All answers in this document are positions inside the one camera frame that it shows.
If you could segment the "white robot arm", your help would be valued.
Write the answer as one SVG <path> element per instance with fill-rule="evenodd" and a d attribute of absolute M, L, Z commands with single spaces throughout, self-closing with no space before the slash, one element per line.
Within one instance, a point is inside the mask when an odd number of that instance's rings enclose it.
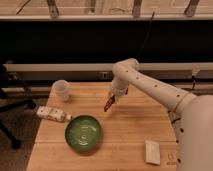
<path fill-rule="evenodd" d="M 213 95 L 197 96 L 138 71 L 130 58 L 113 65 L 111 93 L 115 99 L 127 93 L 132 84 L 180 116 L 177 136 L 177 171 L 213 171 Z"/>

